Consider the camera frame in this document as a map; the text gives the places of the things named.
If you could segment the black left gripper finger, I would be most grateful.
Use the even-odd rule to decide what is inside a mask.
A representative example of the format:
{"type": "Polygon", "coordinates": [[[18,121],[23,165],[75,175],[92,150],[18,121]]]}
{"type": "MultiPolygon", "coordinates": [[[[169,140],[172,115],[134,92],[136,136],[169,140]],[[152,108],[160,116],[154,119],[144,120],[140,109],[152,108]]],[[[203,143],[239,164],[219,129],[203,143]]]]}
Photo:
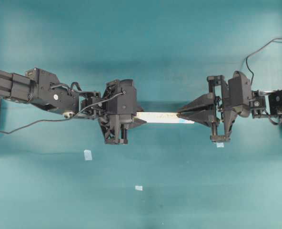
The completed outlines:
{"type": "Polygon", "coordinates": [[[134,118],[133,119],[133,122],[131,123],[131,127],[138,127],[138,126],[140,126],[140,125],[143,125],[143,124],[145,124],[145,123],[147,123],[146,121],[144,121],[144,120],[142,120],[142,119],[139,119],[139,118],[134,118]]]}

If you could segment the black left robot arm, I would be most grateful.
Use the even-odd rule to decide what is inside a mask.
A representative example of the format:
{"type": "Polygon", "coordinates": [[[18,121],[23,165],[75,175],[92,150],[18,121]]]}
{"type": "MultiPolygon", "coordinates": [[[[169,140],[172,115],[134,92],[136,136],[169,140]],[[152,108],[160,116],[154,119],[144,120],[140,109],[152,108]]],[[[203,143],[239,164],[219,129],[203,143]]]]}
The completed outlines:
{"type": "Polygon", "coordinates": [[[83,91],[77,82],[61,83],[57,75],[33,68],[25,75],[0,70],[0,101],[31,104],[43,111],[72,119],[98,120],[104,141],[126,145],[128,130],[146,122],[136,117],[142,108],[137,103],[133,80],[114,80],[103,94],[83,91]]]}

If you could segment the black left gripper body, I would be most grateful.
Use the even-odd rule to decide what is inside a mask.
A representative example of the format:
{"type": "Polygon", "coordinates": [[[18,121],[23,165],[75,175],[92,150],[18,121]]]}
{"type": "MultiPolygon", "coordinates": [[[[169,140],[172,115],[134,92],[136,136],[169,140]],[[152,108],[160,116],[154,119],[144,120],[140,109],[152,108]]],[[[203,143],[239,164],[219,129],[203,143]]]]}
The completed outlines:
{"type": "Polygon", "coordinates": [[[132,79],[114,80],[106,84],[103,115],[99,117],[106,144],[128,143],[128,129],[137,113],[137,90],[132,79]]]}

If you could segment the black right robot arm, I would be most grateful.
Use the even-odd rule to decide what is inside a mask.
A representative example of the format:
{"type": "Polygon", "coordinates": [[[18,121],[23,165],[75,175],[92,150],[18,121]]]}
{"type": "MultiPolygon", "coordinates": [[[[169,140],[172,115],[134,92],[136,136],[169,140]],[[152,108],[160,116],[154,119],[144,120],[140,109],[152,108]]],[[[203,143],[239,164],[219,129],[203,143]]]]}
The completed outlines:
{"type": "Polygon", "coordinates": [[[268,118],[274,125],[282,123],[282,90],[253,91],[251,81],[240,71],[235,71],[228,81],[217,75],[208,76],[207,82],[208,93],[180,108],[177,116],[209,127],[212,142],[228,142],[238,116],[268,118]]]}

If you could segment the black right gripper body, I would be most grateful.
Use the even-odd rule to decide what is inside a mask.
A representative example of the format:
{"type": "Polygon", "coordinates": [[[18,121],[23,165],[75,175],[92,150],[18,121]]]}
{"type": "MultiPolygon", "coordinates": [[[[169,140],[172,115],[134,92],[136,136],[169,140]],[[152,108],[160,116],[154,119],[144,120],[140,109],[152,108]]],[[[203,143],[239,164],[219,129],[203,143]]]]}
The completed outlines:
{"type": "Polygon", "coordinates": [[[214,89],[216,86],[221,87],[222,94],[222,104],[218,104],[218,99],[214,102],[214,111],[219,111],[221,113],[222,122],[224,126],[224,134],[217,134],[217,125],[213,124],[211,126],[212,134],[210,136],[211,141],[214,143],[224,143],[230,140],[230,135],[232,133],[232,126],[235,122],[235,119],[239,116],[232,108],[230,104],[230,95],[229,95],[229,85],[228,81],[225,81],[223,75],[218,76],[208,76],[207,82],[209,84],[209,92],[215,93],[214,89]]]}

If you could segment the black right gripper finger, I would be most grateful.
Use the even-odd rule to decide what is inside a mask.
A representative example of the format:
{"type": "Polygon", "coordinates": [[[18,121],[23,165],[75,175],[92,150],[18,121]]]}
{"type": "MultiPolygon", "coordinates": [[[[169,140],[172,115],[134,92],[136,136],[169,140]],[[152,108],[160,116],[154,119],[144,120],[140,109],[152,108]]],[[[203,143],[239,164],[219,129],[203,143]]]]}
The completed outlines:
{"type": "Polygon", "coordinates": [[[207,93],[196,98],[192,102],[180,108],[178,113],[198,112],[202,110],[210,110],[214,106],[215,94],[207,93]]]}
{"type": "Polygon", "coordinates": [[[219,125],[219,118],[214,112],[179,113],[179,118],[194,121],[207,127],[211,127],[213,124],[219,125]]]}

